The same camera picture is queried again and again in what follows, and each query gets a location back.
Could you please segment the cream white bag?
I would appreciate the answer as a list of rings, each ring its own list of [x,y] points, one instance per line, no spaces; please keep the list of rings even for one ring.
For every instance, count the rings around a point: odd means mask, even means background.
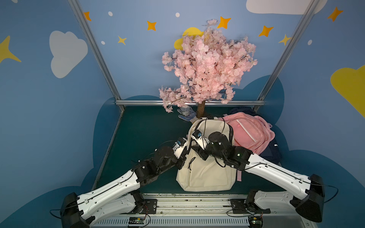
[[[232,128],[221,118],[196,120],[187,134],[187,142],[185,143],[186,160],[177,172],[176,181],[187,192],[230,190],[236,182],[236,169],[224,166],[222,160],[212,156],[209,156],[207,160],[203,160],[193,147],[206,147],[207,143],[197,143],[194,140],[193,133],[195,130],[200,131],[205,139],[214,132],[222,132],[228,138],[233,133]]]

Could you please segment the pink backpack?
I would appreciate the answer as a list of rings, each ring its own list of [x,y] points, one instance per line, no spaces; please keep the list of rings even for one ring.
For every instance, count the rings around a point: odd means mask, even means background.
[[[243,112],[223,117],[233,129],[233,146],[241,146],[260,155],[275,138],[272,125],[260,116],[251,116]]]

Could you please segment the navy blue backpack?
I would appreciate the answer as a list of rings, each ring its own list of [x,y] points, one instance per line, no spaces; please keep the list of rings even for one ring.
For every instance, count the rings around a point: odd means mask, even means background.
[[[243,112],[250,116],[260,116],[261,117],[261,115],[257,114],[249,106],[235,107],[235,108],[231,109],[227,115],[233,115],[238,112]],[[282,159],[282,155],[279,151],[279,146],[278,146],[275,138],[269,142],[267,148],[260,154],[260,156],[269,162],[279,165],[279,163]]]

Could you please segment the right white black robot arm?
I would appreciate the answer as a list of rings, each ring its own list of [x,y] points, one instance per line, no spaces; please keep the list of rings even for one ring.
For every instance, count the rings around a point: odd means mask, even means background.
[[[289,203],[300,216],[312,222],[322,222],[325,203],[325,185],[322,177],[316,174],[309,177],[291,172],[247,148],[233,146],[227,136],[220,132],[213,132],[206,138],[196,130],[191,138],[196,143],[193,149],[203,160],[207,160],[208,157],[213,157],[215,161],[221,159],[224,163],[223,168],[246,171],[276,184],[293,196]]]

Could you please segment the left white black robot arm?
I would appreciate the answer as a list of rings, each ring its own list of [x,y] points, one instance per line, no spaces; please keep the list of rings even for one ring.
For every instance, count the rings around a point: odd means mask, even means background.
[[[139,189],[172,167],[182,168],[186,153],[184,145],[164,146],[118,179],[82,195],[67,195],[60,209],[62,227],[90,228],[117,214],[141,212],[145,202]]]

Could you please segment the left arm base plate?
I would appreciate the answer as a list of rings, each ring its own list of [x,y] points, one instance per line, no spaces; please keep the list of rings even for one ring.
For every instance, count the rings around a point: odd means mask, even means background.
[[[128,214],[156,214],[157,203],[157,199],[145,199],[144,202],[137,204]]]

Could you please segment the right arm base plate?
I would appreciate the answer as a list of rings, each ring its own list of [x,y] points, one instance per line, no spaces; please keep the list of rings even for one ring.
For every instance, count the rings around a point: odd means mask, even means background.
[[[231,199],[230,203],[234,214],[271,214],[270,209],[261,209],[245,199]]]

